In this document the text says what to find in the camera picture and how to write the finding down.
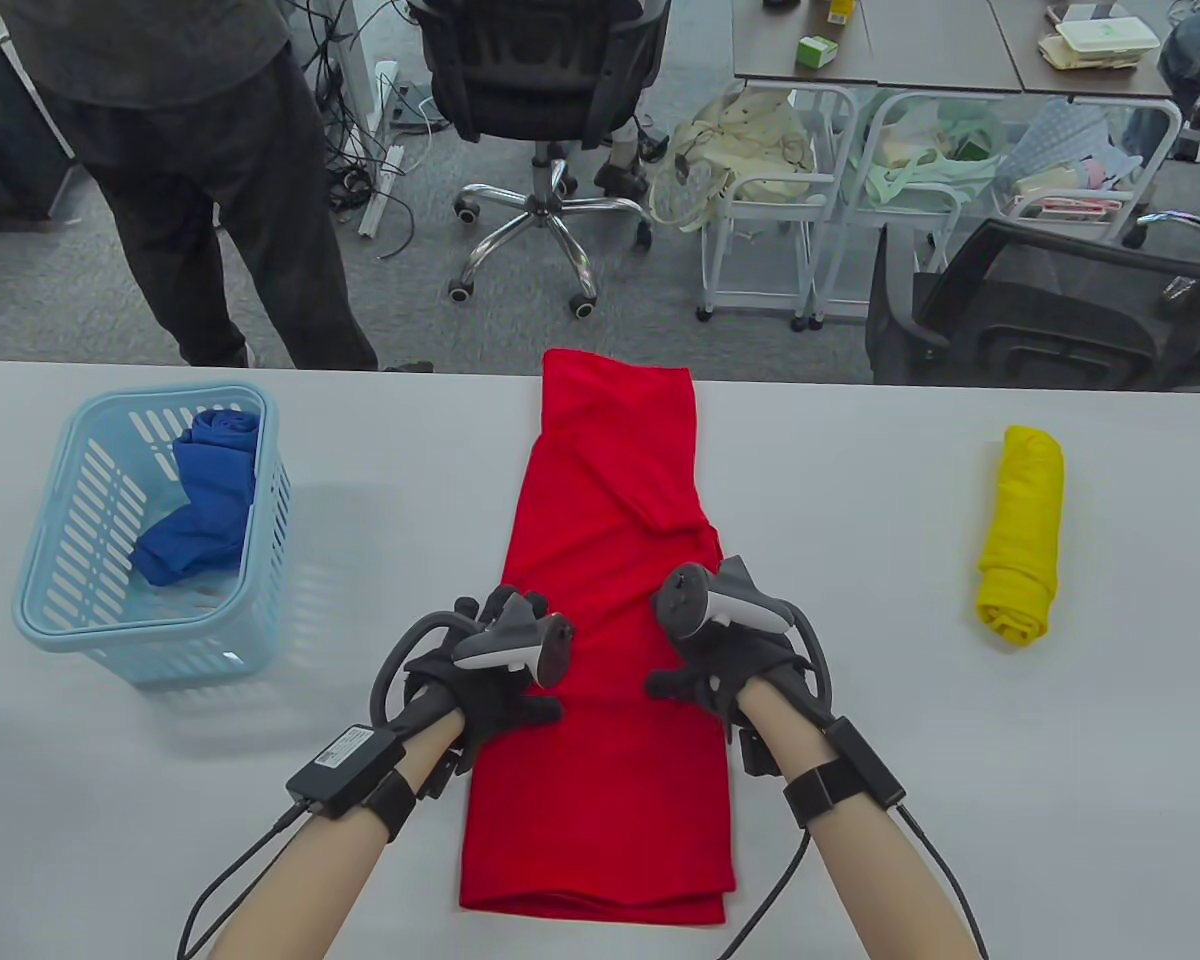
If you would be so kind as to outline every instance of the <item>gray shirt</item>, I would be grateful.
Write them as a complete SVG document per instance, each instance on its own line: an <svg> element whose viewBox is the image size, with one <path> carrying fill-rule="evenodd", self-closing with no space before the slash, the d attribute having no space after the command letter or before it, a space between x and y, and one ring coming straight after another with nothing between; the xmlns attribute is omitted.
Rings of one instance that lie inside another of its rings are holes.
<svg viewBox="0 0 1200 960"><path fill-rule="evenodd" d="M230 90L289 38L275 0L0 0L0 13L35 82L134 109Z"/></svg>

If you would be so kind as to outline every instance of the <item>desk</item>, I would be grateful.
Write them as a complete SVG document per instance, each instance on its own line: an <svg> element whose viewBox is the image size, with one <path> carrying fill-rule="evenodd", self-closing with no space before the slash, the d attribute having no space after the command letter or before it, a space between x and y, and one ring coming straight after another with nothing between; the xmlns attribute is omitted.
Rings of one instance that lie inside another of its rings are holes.
<svg viewBox="0 0 1200 960"><path fill-rule="evenodd" d="M733 74L774 82L864 83L920 90L1019 92L1018 73L988 0L932 0L924 12L894 0L859 0L847 26L827 23L826 0L768 10L733 0ZM960 23L960 29L952 29ZM827 67L796 62L800 37L820 35L841 50Z"/></svg>
<svg viewBox="0 0 1200 960"><path fill-rule="evenodd" d="M1103 97L1104 100L1170 100L1164 78L1156 68L1156 54L1132 70L1056 70L1040 56L1040 37L1054 30L1044 18L1048 0L988 0L1010 53L1013 68L1026 94ZM1156 28L1156 18L1144 17Z"/></svg>
<svg viewBox="0 0 1200 960"><path fill-rule="evenodd" d="M220 374L0 364L0 960L172 954L196 893L288 805L284 780L364 718L407 623L498 580L539 380L238 371L280 403L299 649L184 698L34 649L10 599L62 422L101 390ZM1200 956L1200 396L704 383L698 402L725 548L811 616L839 707L992 955ZM1007 653L972 596L1013 422L1057 436L1068 480L1052 634ZM797 836L776 782L733 786L737 929ZM725 931L460 913L463 793L414 814L331 956L724 948ZM862 955L816 856L746 949Z"/></svg>

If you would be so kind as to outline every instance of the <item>black pants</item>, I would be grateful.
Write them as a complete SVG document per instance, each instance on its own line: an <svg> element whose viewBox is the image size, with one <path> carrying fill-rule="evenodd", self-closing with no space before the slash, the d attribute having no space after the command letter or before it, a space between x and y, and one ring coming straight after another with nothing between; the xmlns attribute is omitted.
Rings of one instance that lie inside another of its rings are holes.
<svg viewBox="0 0 1200 960"><path fill-rule="evenodd" d="M282 50L260 73L182 108L125 110L42 90L115 214L128 269L196 366L239 366L214 204L298 367L377 370L347 296L326 203L324 128Z"/></svg>

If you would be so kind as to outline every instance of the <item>person's leg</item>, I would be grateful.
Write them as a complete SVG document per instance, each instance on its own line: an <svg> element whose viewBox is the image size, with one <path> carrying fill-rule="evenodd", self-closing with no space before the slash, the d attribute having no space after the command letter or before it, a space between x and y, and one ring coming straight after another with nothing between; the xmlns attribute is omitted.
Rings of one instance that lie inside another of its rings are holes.
<svg viewBox="0 0 1200 960"><path fill-rule="evenodd" d="M294 366L377 370L328 205L324 128L288 50L240 86L157 122L220 206Z"/></svg>
<svg viewBox="0 0 1200 960"><path fill-rule="evenodd" d="M626 120L608 136L613 138L613 146L608 148L608 160L596 170L595 185L604 190L606 197L626 197L638 204L649 192L649 180L640 166L636 118Z"/></svg>
<svg viewBox="0 0 1200 960"><path fill-rule="evenodd" d="M226 312L214 202L158 169L158 143L139 110L114 110L41 90L76 157L115 216L128 269L156 323L193 366L244 366L244 336Z"/></svg>
<svg viewBox="0 0 1200 960"><path fill-rule="evenodd" d="M1192 14L1172 29L1164 41L1157 64L1172 102L1190 120L1195 101L1200 100L1200 13ZM1134 110L1124 128L1124 150L1139 154L1142 162L1156 151L1168 131L1168 119L1158 110Z"/></svg>

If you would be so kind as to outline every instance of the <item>green box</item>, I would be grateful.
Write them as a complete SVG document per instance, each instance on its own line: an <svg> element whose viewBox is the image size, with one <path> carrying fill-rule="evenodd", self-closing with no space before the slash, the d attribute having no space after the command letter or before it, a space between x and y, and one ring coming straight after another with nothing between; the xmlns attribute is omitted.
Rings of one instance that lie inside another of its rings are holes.
<svg viewBox="0 0 1200 960"><path fill-rule="evenodd" d="M796 61L804 64L810 70L824 67L836 59L839 44L827 37L800 37L800 44L796 47Z"/></svg>

